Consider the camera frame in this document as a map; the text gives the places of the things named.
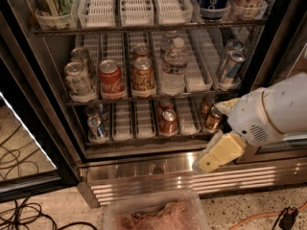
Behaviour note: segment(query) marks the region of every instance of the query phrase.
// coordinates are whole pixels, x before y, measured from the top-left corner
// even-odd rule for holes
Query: plastic container
[[[79,4],[80,0],[74,0],[71,12],[63,16],[43,16],[36,10],[35,17],[42,30],[77,29]]]
[[[152,0],[120,0],[122,26],[154,24],[154,6]]]
[[[189,23],[193,7],[190,0],[154,0],[157,23],[175,25]]]
[[[167,214],[163,214],[161,211],[166,205],[168,209]],[[176,207],[177,216],[180,219],[174,218],[175,214],[172,214],[173,207]],[[184,228],[209,230],[200,198],[196,192],[189,189],[134,195],[131,198],[113,202],[106,207],[104,227],[107,230],[123,229],[121,227],[121,220],[125,219],[126,223],[129,223],[132,216],[136,214],[155,212],[160,212],[160,215],[164,215],[158,220],[154,219],[152,221],[153,224],[151,225],[159,224],[159,229],[177,230]]]
[[[78,17],[83,28],[115,26],[115,0],[81,0]]]

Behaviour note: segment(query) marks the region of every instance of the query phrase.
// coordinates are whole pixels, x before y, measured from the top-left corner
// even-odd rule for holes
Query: black cable
[[[0,230],[19,230],[19,227],[21,226],[30,230],[30,227],[28,225],[35,222],[39,218],[49,219],[52,223],[52,230],[63,230],[74,225],[85,225],[91,227],[91,229],[93,230],[98,230],[94,225],[85,221],[72,222],[58,228],[57,223],[53,220],[52,217],[42,213],[41,206],[38,203],[27,203],[28,200],[29,198],[24,199],[19,206],[17,201],[15,200],[14,208],[0,213],[0,220],[3,221],[0,222]],[[24,212],[25,210],[27,210],[27,213],[34,212],[34,215],[22,218],[22,212]],[[8,214],[12,215],[8,218],[5,218],[5,216]]]

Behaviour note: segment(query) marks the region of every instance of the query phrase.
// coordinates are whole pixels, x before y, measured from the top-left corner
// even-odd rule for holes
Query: water bottle
[[[161,91],[164,94],[177,95],[183,93],[187,63],[188,54],[184,47],[184,40],[177,37],[162,58]]]
[[[173,44],[173,40],[178,37],[177,31],[166,31],[161,37],[160,56],[164,57],[166,51]]]

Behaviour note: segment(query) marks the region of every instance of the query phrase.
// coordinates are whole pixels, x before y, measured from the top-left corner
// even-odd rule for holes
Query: can lid
[[[162,117],[164,120],[172,122],[177,119],[177,114],[175,111],[168,109],[162,112]]]
[[[71,51],[72,58],[85,58],[88,56],[88,49],[85,47],[78,47]]]
[[[152,67],[152,61],[147,57],[139,57],[134,61],[133,65],[138,70],[146,71]]]
[[[64,72],[66,75],[77,75],[83,70],[83,68],[84,65],[80,62],[69,62],[65,65]]]
[[[100,63],[99,70],[103,73],[113,73],[116,71],[117,67],[118,65],[114,60],[106,59]]]
[[[177,37],[173,40],[173,44],[176,48],[182,48],[184,46],[184,40],[181,37]]]
[[[147,55],[151,50],[147,44],[138,44],[134,47],[133,51],[139,56]]]
[[[244,62],[247,60],[246,54],[240,50],[232,50],[229,54],[237,62]]]

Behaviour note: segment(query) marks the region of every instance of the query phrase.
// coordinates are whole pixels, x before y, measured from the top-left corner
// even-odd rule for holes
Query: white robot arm
[[[228,116],[232,131],[220,131],[212,138],[193,164],[196,173],[210,173],[236,159],[248,144],[260,147],[307,130],[307,74],[297,74],[216,107]]]

